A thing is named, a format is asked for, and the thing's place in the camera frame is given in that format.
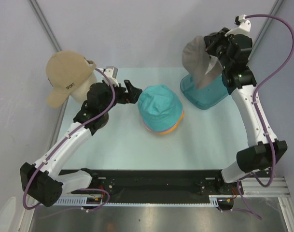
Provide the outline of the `grey hat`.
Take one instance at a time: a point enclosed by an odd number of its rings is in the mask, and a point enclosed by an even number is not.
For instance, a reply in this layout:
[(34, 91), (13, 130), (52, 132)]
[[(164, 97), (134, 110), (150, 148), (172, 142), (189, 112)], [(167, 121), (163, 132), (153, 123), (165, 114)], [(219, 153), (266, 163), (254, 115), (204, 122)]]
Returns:
[(184, 47), (182, 65), (192, 76), (197, 89), (210, 85), (223, 70), (218, 58), (206, 52), (203, 36), (196, 36)]

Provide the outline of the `teal hat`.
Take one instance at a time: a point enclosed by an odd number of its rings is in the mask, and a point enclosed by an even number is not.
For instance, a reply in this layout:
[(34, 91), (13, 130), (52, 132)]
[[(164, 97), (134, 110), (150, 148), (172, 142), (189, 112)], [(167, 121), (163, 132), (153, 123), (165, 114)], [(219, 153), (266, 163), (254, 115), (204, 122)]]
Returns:
[(166, 85), (148, 86), (139, 97), (138, 110), (144, 124), (155, 132), (171, 128), (184, 112), (178, 95)]

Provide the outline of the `tan baseball cap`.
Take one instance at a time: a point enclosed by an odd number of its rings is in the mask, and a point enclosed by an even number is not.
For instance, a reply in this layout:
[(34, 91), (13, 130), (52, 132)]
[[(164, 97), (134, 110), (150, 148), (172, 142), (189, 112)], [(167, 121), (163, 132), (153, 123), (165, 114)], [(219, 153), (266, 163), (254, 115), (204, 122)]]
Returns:
[(48, 106), (60, 107), (71, 93), (88, 80), (96, 67), (94, 61), (74, 51), (53, 54), (46, 65), (46, 75), (53, 87), (46, 100)]

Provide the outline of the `yellow bucket hat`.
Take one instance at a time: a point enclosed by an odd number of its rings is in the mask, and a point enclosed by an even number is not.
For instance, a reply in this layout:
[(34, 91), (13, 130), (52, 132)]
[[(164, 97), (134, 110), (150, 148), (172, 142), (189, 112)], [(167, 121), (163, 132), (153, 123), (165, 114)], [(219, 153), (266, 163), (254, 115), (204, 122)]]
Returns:
[(169, 134), (169, 133), (173, 132), (179, 126), (179, 124), (181, 123), (183, 118), (184, 118), (184, 112), (182, 113), (182, 115), (178, 119), (178, 121), (171, 128), (169, 128), (169, 129), (167, 129), (165, 131), (159, 131), (159, 132), (155, 132), (155, 133), (159, 134), (159, 135), (166, 135), (166, 134)]

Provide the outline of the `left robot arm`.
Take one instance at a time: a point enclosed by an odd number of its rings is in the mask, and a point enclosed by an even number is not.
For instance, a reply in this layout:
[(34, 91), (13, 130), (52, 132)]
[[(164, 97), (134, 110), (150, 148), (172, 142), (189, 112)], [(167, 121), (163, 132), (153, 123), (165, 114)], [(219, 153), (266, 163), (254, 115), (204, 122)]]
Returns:
[(65, 163), (75, 151), (108, 122), (108, 111), (116, 104), (135, 104), (142, 89), (129, 80), (113, 85), (110, 82), (94, 83), (87, 99), (73, 119), (63, 137), (33, 164), (24, 163), (20, 178), (24, 196), (30, 196), (46, 207), (54, 205), (63, 193), (84, 189), (88, 193), (98, 190), (97, 174), (88, 168), (60, 175)]

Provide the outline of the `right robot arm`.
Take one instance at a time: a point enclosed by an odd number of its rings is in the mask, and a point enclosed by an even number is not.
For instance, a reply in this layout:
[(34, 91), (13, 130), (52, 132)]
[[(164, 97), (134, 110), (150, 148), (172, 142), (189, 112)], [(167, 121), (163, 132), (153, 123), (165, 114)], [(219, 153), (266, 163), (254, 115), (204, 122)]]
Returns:
[(256, 79), (248, 67), (252, 39), (245, 32), (222, 28), (205, 36), (206, 52), (218, 58), (222, 82), (238, 107), (247, 134), (248, 148), (239, 151), (236, 161), (221, 171), (215, 189), (226, 194), (232, 183), (275, 165), (287, 151), (287, 143), (278, 140), (260, 104)]

